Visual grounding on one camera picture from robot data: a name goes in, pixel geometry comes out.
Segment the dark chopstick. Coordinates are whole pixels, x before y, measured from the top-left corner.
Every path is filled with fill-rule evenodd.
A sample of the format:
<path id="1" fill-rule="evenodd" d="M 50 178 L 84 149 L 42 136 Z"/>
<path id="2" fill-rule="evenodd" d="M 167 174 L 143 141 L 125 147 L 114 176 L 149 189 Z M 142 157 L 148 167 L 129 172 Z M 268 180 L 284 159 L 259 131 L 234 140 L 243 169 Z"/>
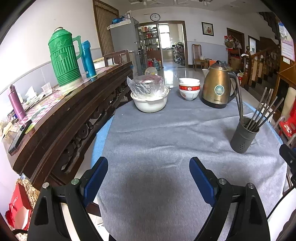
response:
<path id="1" fill-rule="evenodd" d="M 260 105 L 261 105 L 261 103 L 262 103 L 262 101 L 263 101 L 263 99 L 264 99 L 264 97 L 265 97 L 265 93 L 266 93 L 266 91 L 267 91 L 267 87 L 265 87 L 265 89 L 264 89 L 264 91 L 263 91 L 263 94 L 262 94 L 262 96 L 261 96 L 261 98 L 260 98 L 259 104 L 258 104 L 257 108 L 255 109 L 255 111 L 254 111 L 254 113 L 253 113 L 253 116 L 252 116 L 252 118 L 250 119 L 248 125 L 246 126 L 246 128 L 247 128 L 248 130 L 250 130 L 250 128 L 251 128 L 251 126 L 252 126 L 252 123 L 253 123 L 253 121 L 255 120 L 256 112 L 259 111 L 259 107 L 260 107 Z"/>
<path id="2" fill-rule="evenodd" d="M 277 96 L 273 97 L 273 91 L 274 89 L 270 89 L 268 94 L 265 95 L 260 107 L 259 107 L 259 111 L 256 112 L 255 115 L 255 120 L 252 123 L 252 126 L 250 128 L 250 131 L 255 131 L 255 128 L 257 126 L 257 123 L 259 121 L 259 119 L 261 118 L 262 114 L 265 113 L 266 109 L 268 112 L 271 112 L 271 109 L 275 107 L 274 103 L 277 100 Z"/>
<path id="3" fill-rule="evenodd" d="M 235 84 L 233 83 L 233 81 L 231 81 L 231 86 L 233 88 L 233 93 L 235 94 L 235 98 L 236 98 L 236 103 L 237 103 L 238 112 L 239 112 L 239 121 L 241 125 L 243 125 L 243 106 L 242 106 L 242 100 L 241 100 L 240 84 L 237 77 L 234 80 L 235 80 Z"/>
<path id="4" fill-rule="evenodd" d="M 261 118 L 259 119 L 257 126 L 256 126 L 256 130 L 260 129 L 260 127 L 268 121 L 268 119 L 276 112 L 276 110 L 278 109 L 278 107 L 281 105 L 281 103 L 284 101 L 284 98 L 282 98 L 279 103 L 271 109 L 271 112 L 268 112 L 267 109 L 265 111 L 265 113 L 262 114 Z"/>

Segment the green thermos jug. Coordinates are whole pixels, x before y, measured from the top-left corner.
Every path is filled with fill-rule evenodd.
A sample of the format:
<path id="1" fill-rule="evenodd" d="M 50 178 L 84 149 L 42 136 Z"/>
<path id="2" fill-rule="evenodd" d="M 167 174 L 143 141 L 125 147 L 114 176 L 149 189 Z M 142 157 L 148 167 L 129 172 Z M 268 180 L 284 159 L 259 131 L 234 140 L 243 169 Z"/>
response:
<path id="1" fill-rule="evenodd" d="M 62 27 L 54 30 L 49 42 L 49 51 L 55 77 L 60 87 L 81 77 L 78 59 L 82 56 L 81 37 L 72 37 Z"/>

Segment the stacked red white bowls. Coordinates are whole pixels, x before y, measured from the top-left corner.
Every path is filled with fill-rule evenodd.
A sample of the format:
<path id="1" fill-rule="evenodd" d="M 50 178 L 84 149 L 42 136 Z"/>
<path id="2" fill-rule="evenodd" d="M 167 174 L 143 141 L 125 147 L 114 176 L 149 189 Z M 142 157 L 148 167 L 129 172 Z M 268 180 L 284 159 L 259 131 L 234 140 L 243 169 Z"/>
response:
<path id="1" fill-rule="evenodd" d="M 197 98 L 200 92 L 200 80 L 196 78 L 179 78 L 179 92 L 180 95 L 188 101 Z"/>

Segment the wall calendar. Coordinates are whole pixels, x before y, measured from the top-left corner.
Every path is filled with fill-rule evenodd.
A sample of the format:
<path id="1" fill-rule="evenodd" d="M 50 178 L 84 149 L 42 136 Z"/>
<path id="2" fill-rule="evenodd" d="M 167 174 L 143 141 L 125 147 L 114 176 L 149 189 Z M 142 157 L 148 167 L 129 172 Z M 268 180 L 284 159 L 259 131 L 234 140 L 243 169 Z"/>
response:
<path id="1" fill-rule="evenodd" d="M 281 42 L 281 56 L 295 61 L 294 41 L 282 22 L 278 23 Z"/>

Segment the white bowl with plastic bag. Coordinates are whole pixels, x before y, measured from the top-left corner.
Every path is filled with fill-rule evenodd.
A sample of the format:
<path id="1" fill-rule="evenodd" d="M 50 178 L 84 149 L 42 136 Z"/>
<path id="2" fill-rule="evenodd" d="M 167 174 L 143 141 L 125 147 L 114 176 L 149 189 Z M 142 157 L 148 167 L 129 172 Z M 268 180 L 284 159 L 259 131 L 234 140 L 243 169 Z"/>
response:
<path id="1" fill-rule="evenodd" d="M 127 77 L 131 98 L 136 107 L 144 113 L 155 113 L 162 110 L 169 94 L 165 81 L 158 75 L 142 75 L 134 79 Z"/>

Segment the small white fan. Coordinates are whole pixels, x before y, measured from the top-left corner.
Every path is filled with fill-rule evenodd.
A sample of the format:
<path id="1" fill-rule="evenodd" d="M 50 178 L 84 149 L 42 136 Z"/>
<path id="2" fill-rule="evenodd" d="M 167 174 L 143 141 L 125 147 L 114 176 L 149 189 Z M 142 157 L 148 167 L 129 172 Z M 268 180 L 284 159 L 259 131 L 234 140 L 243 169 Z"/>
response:
<path id="1" fill-rule="evenodd" d="M 158 71 L 155 67 L 148 67 L 145 72 L 145 75 L 158 75 Z"/>

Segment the golden electric kettle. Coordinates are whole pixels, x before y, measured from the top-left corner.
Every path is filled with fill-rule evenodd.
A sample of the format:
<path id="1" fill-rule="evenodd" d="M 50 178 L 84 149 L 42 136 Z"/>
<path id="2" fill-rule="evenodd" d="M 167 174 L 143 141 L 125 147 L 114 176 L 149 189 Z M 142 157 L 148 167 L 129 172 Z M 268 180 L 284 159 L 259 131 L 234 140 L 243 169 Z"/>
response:
<path id="1" fill-rule="evenodd" d="M 225 108 L 238 93 L 236 75 L 217 60 L 209 67 L 204 79 L 201 101 L 212 108 Z"/>

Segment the framed flower picture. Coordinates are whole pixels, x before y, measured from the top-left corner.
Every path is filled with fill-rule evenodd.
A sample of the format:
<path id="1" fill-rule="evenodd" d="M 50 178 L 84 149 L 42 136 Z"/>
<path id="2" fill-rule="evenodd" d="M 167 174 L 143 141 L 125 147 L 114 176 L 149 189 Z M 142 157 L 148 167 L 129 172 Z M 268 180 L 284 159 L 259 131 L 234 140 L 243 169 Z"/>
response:
<path id="1" fill-rule="evenodd" d="M 213 24 L 201 22 L 203 35 L 214 36 Z"/>

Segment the dark wooden sideboard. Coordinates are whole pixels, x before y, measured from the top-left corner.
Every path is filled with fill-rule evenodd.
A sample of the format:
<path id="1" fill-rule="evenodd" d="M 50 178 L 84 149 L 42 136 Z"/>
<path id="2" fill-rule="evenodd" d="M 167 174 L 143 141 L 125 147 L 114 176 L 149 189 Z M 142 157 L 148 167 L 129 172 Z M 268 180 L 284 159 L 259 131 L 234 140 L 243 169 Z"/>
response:
<path id="1" fill-rule="evenodd" d="M 8 132 L 1 139 L 1 172 L 25 174 L 36 189 L 45 182 L 67 184 L 98 131 L 120 101 L 129 97 L 128 77 L 132 77 L 131 62 L 116 65 L 73 90 L 25 134 L 12 154 L 8 149 L 15 134 Z"/>

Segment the dark grey utensil cup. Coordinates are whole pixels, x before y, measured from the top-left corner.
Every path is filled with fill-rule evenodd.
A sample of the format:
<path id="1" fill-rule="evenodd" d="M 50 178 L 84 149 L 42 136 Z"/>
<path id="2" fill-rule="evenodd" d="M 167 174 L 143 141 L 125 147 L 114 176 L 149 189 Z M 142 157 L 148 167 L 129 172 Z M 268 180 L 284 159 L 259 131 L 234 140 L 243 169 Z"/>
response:
<path id="1" fill-rule="evenodd" d="M 250 131 L 246 128 L 250 120 L 249 117 L 245 116 L 243 118 L 243 123 L 239 122 L 230 141 L 231 148 L 237 153 L 245 153 L 250 147 L 256 134 L 259 132 L 259 128 L 256 128 L 255 131 Z"/>

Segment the clear plastic cup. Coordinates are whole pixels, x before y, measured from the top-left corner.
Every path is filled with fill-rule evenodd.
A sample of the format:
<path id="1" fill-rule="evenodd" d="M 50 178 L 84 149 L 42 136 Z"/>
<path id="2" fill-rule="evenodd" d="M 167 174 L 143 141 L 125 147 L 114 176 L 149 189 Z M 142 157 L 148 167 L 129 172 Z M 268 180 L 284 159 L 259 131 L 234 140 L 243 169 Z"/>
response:
<path id="1" fill-rule="evenodd" d="M 53 92 L 51 84 L 49 82 L 42 86 L 42 90 L 43 90 L 45 96 L 48 96 L 48 95 L 52 94 L 52 92 Z"/>

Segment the wooden chair far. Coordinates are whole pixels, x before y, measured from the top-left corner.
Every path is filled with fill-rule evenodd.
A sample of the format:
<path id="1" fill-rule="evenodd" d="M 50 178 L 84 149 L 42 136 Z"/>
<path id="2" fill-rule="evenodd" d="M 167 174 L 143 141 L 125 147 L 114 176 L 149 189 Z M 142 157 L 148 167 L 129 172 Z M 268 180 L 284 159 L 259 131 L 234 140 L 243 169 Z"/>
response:
<path id="1" fill-rule="evenodd" d="M 193 56 L 193 69 L 196 70 L 197 66 L 203 69 L 206 65 L 206 60 L 202 56 L 202 46 L 199 44 L 192 45 L 192 56 Z"/>

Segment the red plastic chair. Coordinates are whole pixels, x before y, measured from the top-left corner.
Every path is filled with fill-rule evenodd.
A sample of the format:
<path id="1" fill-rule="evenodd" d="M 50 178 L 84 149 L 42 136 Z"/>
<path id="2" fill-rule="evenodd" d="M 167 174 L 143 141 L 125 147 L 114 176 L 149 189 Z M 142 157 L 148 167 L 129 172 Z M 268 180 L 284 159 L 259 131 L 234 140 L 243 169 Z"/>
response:
<path id="1" fill-rule="evenodd" d="M 295 146 L 295 113 L 285 119 L 285 116 L 281 116 L 273 127 L 278 128 L 278 135 L 284 135 L 287 138 L 287 145 L 291 148 Z"/>

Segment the grey refrigerator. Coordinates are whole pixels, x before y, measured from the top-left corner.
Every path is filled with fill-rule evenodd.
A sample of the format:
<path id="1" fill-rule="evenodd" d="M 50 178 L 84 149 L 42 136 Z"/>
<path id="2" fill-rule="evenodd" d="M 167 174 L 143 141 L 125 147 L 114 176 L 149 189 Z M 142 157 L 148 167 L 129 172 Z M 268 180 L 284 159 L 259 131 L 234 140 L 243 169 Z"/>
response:
<path id="1" fill-rule="evenodd" d="M 133 75 L 144 75 L 147 69 L 147 52 L 139 22 L 130 18 L 120 23 L 111 24 L 107 30 L 111 33 L 114 51 L 129 51 L 129 57 L 133 64 Z"/>

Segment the blue thermos bottle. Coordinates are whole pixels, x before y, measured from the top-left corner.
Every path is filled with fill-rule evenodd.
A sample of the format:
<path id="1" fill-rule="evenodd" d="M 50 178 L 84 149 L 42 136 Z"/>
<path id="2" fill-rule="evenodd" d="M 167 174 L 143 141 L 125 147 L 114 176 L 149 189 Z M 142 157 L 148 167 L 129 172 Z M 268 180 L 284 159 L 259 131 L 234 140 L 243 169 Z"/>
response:
<path id="1" fill-rule="evenodd" d="M 82 59 L 84 71 L 86 72 L 86 77 L 87 78 L 94 77 L 96 75 L 96 70 L 92 60 L 90 42 L 88 40 L 82 42 L 81 47 L 82 47 L 81 59 Z"/>

